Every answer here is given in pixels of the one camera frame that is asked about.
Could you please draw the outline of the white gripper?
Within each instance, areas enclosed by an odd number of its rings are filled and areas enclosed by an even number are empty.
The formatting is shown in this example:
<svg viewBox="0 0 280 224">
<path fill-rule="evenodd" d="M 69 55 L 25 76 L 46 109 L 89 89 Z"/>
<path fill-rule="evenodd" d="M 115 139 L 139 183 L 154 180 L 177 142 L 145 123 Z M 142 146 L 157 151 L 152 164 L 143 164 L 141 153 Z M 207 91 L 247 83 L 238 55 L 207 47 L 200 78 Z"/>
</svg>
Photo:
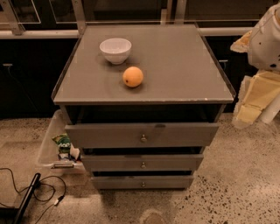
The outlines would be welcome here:
<svg viewBox="0 0 280 224">
<path fill-rule="evenodd" d="M 230 50 L 246 53 L 249 50 L 249 39 L 252 31 L 246 32 L 237 39 Z M 245 76 L 235 104 L 232 124 L 237 129 L 252 125 L 261 113 L 280 94 L 280 74 L 259 70 L 253 77 Z"/>
</svg>

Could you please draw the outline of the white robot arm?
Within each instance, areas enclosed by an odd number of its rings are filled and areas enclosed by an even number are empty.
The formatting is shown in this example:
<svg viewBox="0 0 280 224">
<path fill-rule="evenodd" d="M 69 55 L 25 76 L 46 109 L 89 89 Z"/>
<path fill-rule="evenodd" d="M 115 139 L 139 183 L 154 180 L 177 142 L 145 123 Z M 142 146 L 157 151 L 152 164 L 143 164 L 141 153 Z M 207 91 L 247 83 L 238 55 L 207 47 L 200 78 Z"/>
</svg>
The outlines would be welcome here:
<svg viewBox="0 0 280 224">
<path fill-rule="evenodd" d="M 256 26 L 236 40 L 230 50 L 247 53 L 257 69 L 245 76 L 234 107 L 232 124 L 243 129 L 258 118 L 270 123 L 279 112 L 280 95 L 280 3 L 271 6 Z"/>
</svg>

